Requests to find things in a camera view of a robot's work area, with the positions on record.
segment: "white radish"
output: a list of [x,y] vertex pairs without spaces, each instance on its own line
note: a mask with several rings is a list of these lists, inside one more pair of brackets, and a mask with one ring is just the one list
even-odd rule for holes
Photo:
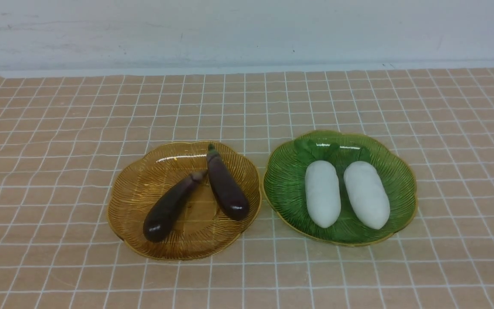
[[344,183],[355,215],[372,229],[382,229],[390,218],[390,201],[371,164],[356,161],[344,171]]
[[323,160],[312,162],[306,168],[304,185],[312,221],[324,229],[333,225],[340,215],[339,177],[335,166]]

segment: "purple eggplant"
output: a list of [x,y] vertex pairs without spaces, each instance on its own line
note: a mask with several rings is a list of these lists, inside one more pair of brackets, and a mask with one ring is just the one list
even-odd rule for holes
[[222,212],[235,221],[245,219],[249,215],[249,201],[212,144],[208,147],[207,169],[212,192]]
[[192,192],[199,186],[207,170],[193,172],[165,192],[146,215],[143,233],[152,242],[163,241],[184,209]]

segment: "gold plate rim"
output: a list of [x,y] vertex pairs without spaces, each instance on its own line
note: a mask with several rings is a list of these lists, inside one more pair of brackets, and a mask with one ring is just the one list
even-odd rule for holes
[[402,231],[404,228],[406,228],[412,221],[413,219],[415,219],[415,217],[417,217],[417,212],[418,212],[418,186],[417,186],[417,181],[416,181],[416,178],[415,178],[415,182],[414,182],[414,197],[415,197],[415,208],[414,208],[414,211],[413,211],[413,215],[410,217],[410,219],[404,224],[403,227],[401,227],[400,229],[398,229],[397,231],[395,232],[392,232],[388,235],[386,235],[385,237],[382,237],[381,239],[378,239],[378,240],[374,240],[374,241],[369,241],[369,242],[359,242],[357,244],[349,244],[349,243],[344,243],[344,242],[339,242],[339,241],[332,241],[332,240],[325,240],[325,239],[321,239],[321,238],[318,238],[318,237],[314,237],[308,233],[305,233],[303,231],[300,231],[298,230],[296,227],[292,226],[289,222],[287,222],[287,220],[285,218],[282,217],[282,215],[280,214],[279,211],[276,210],[276,207],[272,204],[272,202],[268,199],[268,196],[266,195],[266,189],[265,189],[265,186],[264,186],[264,182],[266,180],[266,173],[268,172],[268,165],[270,163],[270,160],[272,159],[272,156],[274,155],[274,153],[276,152],[276,150],[278,148],[280,148],[281,146],[287,144],[287,143],[291,143],[291,142],[294,142],[296,139],[300,139],[301,137],[305,137],[307,135],[311,135],[313,133],[323,133],[323,132],[328,132],[328,133],[339,133],[339,134],[342,134],[342,135],[351,135],[351,136],[362,136],[362,137],[367,137],[369,139],[372,139],[373,141],[375,141],[376,143],[380,144],[382,147],[384,147],[384,149],[386,149],[388,152],[390,152],[391,155],[395,156],[396,158],[398,158],[401,162],[403,162],[407,168],[409,169],[409,172],[413,175],[413,178],[414,177],[414,172],[413,172],[413,169],[411,168],[411,166],[409,164],[407,164],[407,162],[405,162],[402,158],[400,158],[399,156],[396,156],[395,153],[393,153],[392,151],[390,151],[390,149],[388,149],[388,147],[386,147],[386,145],[384,145],[383,143],[381,143],[380,141],[378,141],[377,139],[373,138],[373,137],[370,137],[369,135],[365,135],[365,134],[361,134],[361,133],[348,133],[348,132],[342,132],[342,131],[333,131],[333,130],[313,130],[313,131],[309,131],[307,133],[304,133],[300,136],[298,136],[297,138],[294,138],[290,141],[287,141],[287,142],[283,142],[281,143],[279,146],[277,146],[271,153],[270,155],[268,156],[268,160],[266,162],[266,169],[264,170],[264,174],[262,176],[262,183],[261,183],[261,190],[262,190],[262,194],[264,195],[264,199],[268,202],[268,204],[270,205],[270,207],[272,207],[273,211],[277,214],[277,216],[286,224],[288,225],[288,227],[292,228],[294,231],[296,231],[297,233],[300,233],[310,239],[313,239],[313,240],[317,240],[317,241],[321,241],[321,242],[325,242],[326,244],[333,244],[333,245],[337,245],[337,246],[342,246],[342,247],[349,247],[349,248],[355,248],[355,247],[365,247],[365,246],[370,246],[370,245],[375,245],[375,244],[378,244],[380,242],[383,242],[387,239],[389,239],[390,237],[394,236],[396,233]]
[[[233,239],[229,240],[227,244],[225,244],[225,246],[223,246],[222,248],[220,248],[219,250],[215,250],[215,251],[212,251],[211,254],[208,254],[208,255],[205,255],[205,256],[199,256],[199,257],[192,257],[192,258],[160,258],[160,257],[155,257],[155,256],[151,256],[149,254],[144,254],[142,252],[139,252],[139,250],[137,250],[136,248],[134,248],[131,244],[129,244],[128,241],[126,241],[121,235],[120,233],[118,233],[118,231],[115,229],[115,227],[112,225],[111,223],[111,220],[110,220],[110,203],[111,203],[111,200],[114,198],[114,190],[115,190],[115,184],[116,182],[119,180],[119,178],[121,177],[121,174],[125,171],[125,169],[129,168],[130,166],[133,166],[134,164],[138,164],[139,162],[142,162],[143,160],[146,160],[146,158],[152,153],[152,152],[155,152],[157,151],[160,147],[163,147],[163,146],[169,146],[169,145],[176,145],[176,144],[183,144],[183,145],[194,145],[194,144],[197,144],[197,143],[218,143],[220,145],[224,145],[226,147],[228,147],[229,149],[231,149],[236,155],[239,155],[239,156],[242,156],[244,157],[245,159],[247,159],[247,161],[249,162],[249,164],[252,164],[254,167],[255,167],[255,170],[256,170],[256,176],[257,176],[257,179],[259,181],[259,186],[258,186],[258,192],[259,192],[259,205],[257,207],[257,210],[255,211],[255,215],[253,216],[253,219],[251,219],[250,222],[247,223],[247,225],[245,225],[245,230],[243,230],[243,232],[241,233],[237,233],[237,235],[235,237],[233,237]],[[194,261],[194,260],[200,260],[200,259],[203,259],[203,258],[208,258],[210,256],[213,256],[215,254],[218,254],[220,252],[222,252],[223,250],[225,250],[226,248],[228,248],[229,246],[231,246],[234,242],[236,242],[239,237],[241,237],[241,235],[243,233],[245,233],[245,231],[247,231],[249,229],[249,227],[253,224],[253,222],[257,219],[257,217],[259,216],[259,213],[260,213],[260,209],[262,209],[262,199],[263,197],[265,197],[265,195],[263,194],[263,185],[262,185],[262,178],[260,176],[260,173],[259,173],[259,169],[257,168],[256,164],[251,160],[249,159],[249,157],[235,151],[231,146],[227,145],[226,143],[223,143],[221,141],[213,141],[213,140],[210,140],[210,139],[203,139],[203,140],[200,140],[200,141],[192,141],[192,142],[183,142],[183,141],[180,141],[180,142],[169,142],[169,143],[163,143],[157,147],[155,147],[154,149],[152,149],[151,151],[147,152],[142,158],[136,160],[135,162],[132,162],[131,164],[127,165],[125,168],[123,168],[121,170],[121,172],[117,175],[117,177],[115,178],[115,180],[113,181],[113,184],[112,184],[112,190],[111,190],[111,193],[110,193],[110,201],[108,202],[108,205],[106,207],[106,221],[108,222],[108,225],[110,226],[110,229],[115,233],[115,235],[120,239],[122,240],[125,245],[127,247],[129,247],[132,251],[134,251],[136,254],[140,255],[140,256],[143,256],[144,258],[148,258],[150,260],[155,260],[155,261],[167,261],[167,262],[173,262],[173,261]]]

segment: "white wall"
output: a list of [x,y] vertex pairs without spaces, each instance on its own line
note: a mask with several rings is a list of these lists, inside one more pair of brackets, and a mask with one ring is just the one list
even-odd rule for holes
[[494,0],[0,0],[0,70],[494,59]]

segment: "green glass plate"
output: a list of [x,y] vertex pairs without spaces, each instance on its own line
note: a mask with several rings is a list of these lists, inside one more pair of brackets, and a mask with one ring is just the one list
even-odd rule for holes
[[[316,160],[337,169],[341,211],[330,227],[318,227],[306,208],[304,174]],[[365,161],[377,169],[390,200],[390,219],[382,229],[366,227],[355,216],[343,181],[345,169]],[[417,213],[417,183],[408,164],[376,139],[356,133],[317,130],[277,147],[264,174],[266,200],[287,225],[316,240],[342,246],[366,246],[384,241],[404,229]]]

